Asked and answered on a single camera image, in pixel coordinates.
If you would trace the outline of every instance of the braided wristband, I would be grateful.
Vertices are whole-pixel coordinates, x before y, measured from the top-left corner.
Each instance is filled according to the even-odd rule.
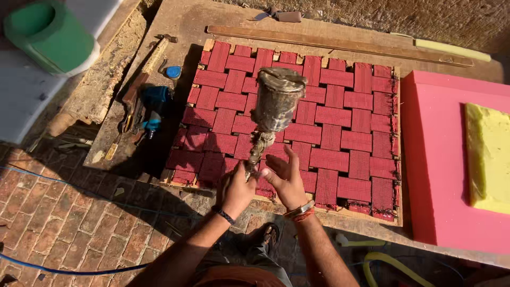
[[[228,223],[230,223],[230,225],[234,225],[236,223],[236,221],[233,220],[228,214],[226,214],[225,211],[223,211],[223,209],[221,209],[219,206],[214,205],[211,208],[211,210],[214,211],[215,213],[223,216],[223,218],[225,218],[228,221]]]

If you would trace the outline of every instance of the wooden workbench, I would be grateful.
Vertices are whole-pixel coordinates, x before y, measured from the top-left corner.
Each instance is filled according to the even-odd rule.
[[[172,36],[177,36],[179,42],[177,44],[171,44],[167,49],[166,54],[169,58],[167,65],[181,65],[183,67],[183,74],[177,84],[176,95],[174,99],[177,103],[185,103],[189,89],[191,87],[191,83],[193,81],[197,63],[200,59],[202,46],[206,42],[206,39],[212,37],[212,35],[208,35],[204,32],[207,25],[247,27],[261,30],[274,30],[297,34],[335,37],[339,39],[376,43],[379,45],[416,49],[413,47],[412,40],[409,38],[336,25],[332,23],[307,19],[303,19],[303,22],[301,23],[277,22],[271,18],[266,18],[262,21],[249,20],[259,13],[259,10],[244,9],[241,7],[221,4],[209,0],[164,0],[147,35],[145,36],[145,39],[142,42],[139,52],[131,66],[126,79],[130,79],[136,71],[137,67],[139,67],[140,64],[143,63],[144,59],[146,59],[151,50],[151,43],[156,40],[156,35],[171,34]],[[498,83],[502,82],[503,80],[501,64],[496,61],[486,63],[475,60],[475,67],[463,68],[406,59],[397,59],[346,51],[331,51],[328,49],[309,46],[291,45],[259,40],[231,37],[217,37],[217,39],[234,44],[264,47],[275,49],[277,51],[292,51],[300,53],[301,55],[321,56],[329,54],[329,56],[333,58],[349,59],[352,61],[367,62],[386,66],[399,66],[402,77],[405,77],[413,69],[418,69]],[[147,82],[153,85],[172,85],[169,79],[158,73],[153,73]],[[153,142],[142,145],[138,149],[136,149],[133,143],[139,138],[141,133],[138,135],[124,135],[120,139],[119,148],[113,159],[111,161],[105,161],[104,155],[108,151],[111,143],[117,139],[117,126],[124,117],[124,107],[118,101],[114,102],[94,142],[94,145],[90,149],[84,165],[111,172],[122,173],[124,175],[135,178],[143,175],[143,173],[150,174],[154,176],[154,178],[159,178],[160,172],[163,169],[165,160],[167,158],[168,151],[170,150],[173,137],[177,130],[177,124],[182,117],[183,110],[184,108],[181,107],[181,105],[175,104],[172,111],[168,113],[167,119],[165,119],[167,122],[163,123],[161,132],[156,134],[157,138],[155,137]],[[510,256],[508,255],[454,250],[413,241],[411,239],[412,236],[410,233],[409,203],[406,202],[406,200],[407,195],[404,193],[403,228],[390,227],[366,220],[334,216],[329,213],[320,213],[318,216],[325,226],[330,226],[459,258],[510,268]],[[281,205],[275,205],[267,201],[254,200],[252,201],[251,205],[252,207],[275,213],[281,213],[283,210]]]

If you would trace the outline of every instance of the leg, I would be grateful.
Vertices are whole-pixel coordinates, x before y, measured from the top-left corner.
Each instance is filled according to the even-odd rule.
[[[276,244],[279,236],[278,227],[269,224],[266,227],[264,239],[251,246],[246,253],[246,262],[249,266],[258,267],[273,273],[287,287],[292,287],[287,272],[268,256],[269,249]]]

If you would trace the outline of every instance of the bracelet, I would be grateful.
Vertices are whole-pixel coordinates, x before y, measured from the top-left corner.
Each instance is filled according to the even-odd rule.
[[[228,214],[226,214],[225,211],[223,211],[223,209],[221,209],[218,205],[214,205],[211,210],[223,216],[223,218],[225,218],[228,223],[230,223],[230,225],[234,225],[236,223],[236,221],[233,220]]]
[[[301,207],[299,207],[299,208],[297,208],[297,209],[295,209],[293,211],[290,211],[290,212],[284,214],[284,216],[287,217],[288,219],[293,220],[295,217],[300,216],[300,215],[306,213],[310,209],[313,209],[314,203],[315,203],[315,201],[311,200],[307,204],[305,204],[305,205],[303,205],[303,206],[301,206]]]

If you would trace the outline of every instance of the foot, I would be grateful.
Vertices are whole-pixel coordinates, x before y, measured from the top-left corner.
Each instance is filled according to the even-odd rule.
[[[273,250],[274,246],[276,246],[279,235],[280,232],[276,224],[268,223],[266,225],[262,245],[268,254]]]

